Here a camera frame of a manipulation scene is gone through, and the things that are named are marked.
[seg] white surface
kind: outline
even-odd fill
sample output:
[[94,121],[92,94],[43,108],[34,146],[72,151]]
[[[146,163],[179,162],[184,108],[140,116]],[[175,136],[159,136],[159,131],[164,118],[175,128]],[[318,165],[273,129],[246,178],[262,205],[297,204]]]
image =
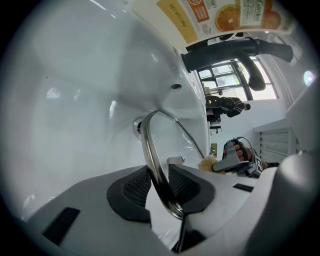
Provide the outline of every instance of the white surface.
[[216,134],[211,130],[211,143],[217,143],[217,157],[222,158],[224,144],[235,137],[246,137],[253,147],[256,136],[254,128],[268,124],[285,117],[285,106],[281,99],[251,100],[247,101],[251,105],[248,111],[234,117],[221,115],[221,129]]
[[[43,2],[6,53],[2,190],[19,219],[77,182],[144,165],[133,123],[150,111],[171,113],[209,153],[201,86],[125,3]],[[182,89],[172,91],[173,84]],[[181,155],[196,167],[194,145],[170,122],[152,127],[160,160],[165,166],[168,157]],[[179,230],[154,191],[147,208],[159,236]]]
[[319,150],[319,95],[319,80],[316,80],[285,113],[299,140],[300,150]]
[[250,192],[233,188],[235,184],[255,187],[258,179],[238,177],[237,175],[221,175],[198,171],[185,167],[185,170],[211,183],[214,187],[214,199],[201,212],[190,214],[188,221],[206,238],[214,236],[228,221],[237,214],[250,196]]
[[248,199],[235,215],[211,237],[181,255],[204,256],[208,255],[208,252],[214,252],[215,256],[246,255],[248,239],[266,207],[276,170],[269,168],[262,172]]
[[266,132],[270,130],[278,130],[283,128],[289,128],[290,124],[287,118],[283,118],[274,122],[266,123],[260,126],[257,126],[253,129],[255,133]]

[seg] white wall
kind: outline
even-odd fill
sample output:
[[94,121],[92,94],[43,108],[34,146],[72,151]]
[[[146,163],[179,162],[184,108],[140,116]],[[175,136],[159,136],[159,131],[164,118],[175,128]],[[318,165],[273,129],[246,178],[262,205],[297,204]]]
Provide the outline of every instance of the white wall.
[[264,32],[251,32],[251,36],[279,43],[281,38],[293,49],[291,63],[268,54],[259,55],[261,63],[269,74],[279,98],[284,100],[285,108],[288,109],[299,95],[307,89],[304,83],[304,73],[311,71],[315,75],[320,74],[319,59],[312,42],[309,41],[304,29],[297,24],[290,35],[275,35]]
[[252,144],[257,143],[253,131],[254,127],[268,124],[285,118],[285,104],[281,99],[252,100],[248,101],[251,109],[242,111],[241,114],[234,117],[221,116],[222,131],[211,130],[211,143],[217,143],[217,158],[221,159],[223,155],[224,144],[233,137],[244,136]]

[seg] window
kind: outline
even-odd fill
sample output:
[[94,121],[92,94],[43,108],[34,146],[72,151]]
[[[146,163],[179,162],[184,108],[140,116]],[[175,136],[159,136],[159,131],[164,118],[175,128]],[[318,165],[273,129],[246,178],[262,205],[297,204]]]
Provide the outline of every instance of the window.
[[277,99],[273,83],[263,65],[256,57],[250,57],[257,66],[265,82],[265,90],[249,88],[249,73],[237,59],[223,61],[198,70],[199,77],[212,94],[223,97],[237,97],[242,101]]

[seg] window frame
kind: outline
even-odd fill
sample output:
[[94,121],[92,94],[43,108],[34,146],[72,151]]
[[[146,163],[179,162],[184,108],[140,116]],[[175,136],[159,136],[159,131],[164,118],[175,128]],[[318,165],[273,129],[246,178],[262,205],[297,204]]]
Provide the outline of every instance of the window frame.
[[[268,80],[270,81],[268,83],[265,83],[265,85],[266,86],[271,85],[273,88],[274,95],[275,95],[276,99],[279,99],[279,95],[277,93],[277,90],[275,89],[274,83],[273,83],[272,79],[270,78],[269,74],[267,73],[264,65],[261,63],[261,61],[257,57],[251,56],[250,58],[253,60],[253,62],[257,62],[261,65],[264,73],[266,74]],[[217,78],[223,78],[226,76],[235,75],[239,81],[239,84],[228,85],[228,86],[226,85],[226,87],[229,87],[231,89],[242,87],[244,90],[247,101],[260,101],[261,99],[254,99],[253,98],[249,84],[248,84],[243,72],[240,70],[240,66],[238,63],[241,63],[241,62],[237,59],[231,59],[231,60],[219,62],[219,63],[213,64],[213,65],[205,66],[205,67],[198,69],[197,74],[198,74],[202,84],[203,84],[203,82],[215,82],[215,86],[217,88],[223,88],[223,86],[218,85]],[[218,67],[222,67],[222,66],[226,66],[226,65],[230,65],[232,68],[232,71],[214,74],[214,68],[218,68]],[[210,72],[211,76],[206,76],[206,77],[201,78],[200,72],[205,71],[205,70],[208,70]]]

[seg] printed label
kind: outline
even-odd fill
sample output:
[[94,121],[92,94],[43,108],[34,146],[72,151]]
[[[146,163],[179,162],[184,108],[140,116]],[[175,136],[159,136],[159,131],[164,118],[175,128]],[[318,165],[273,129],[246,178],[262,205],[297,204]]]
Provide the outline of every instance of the printed label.
[[263,171],[264,169],[262,168],[262,162],[261,162],[261,160],[260,160],[258,157],[256,157],[256,158],[255,158],[255,162],[256,162],[257,170],[258,170],[260,173],[262,173],[262,171]]
[[240,26],[260,26],[264,16],[265,0],[240,0]]
[[208,9],[217,7],[216,0],[205,0],[205,3],[206,3],[206,6],[208,7]]
[[160,0],[156,4],[176,26],[187,44],[198,39],[186,12],[177,0]]
[[209,14],[203,0],[188,0],[188,4],[199,23],[209,20]]

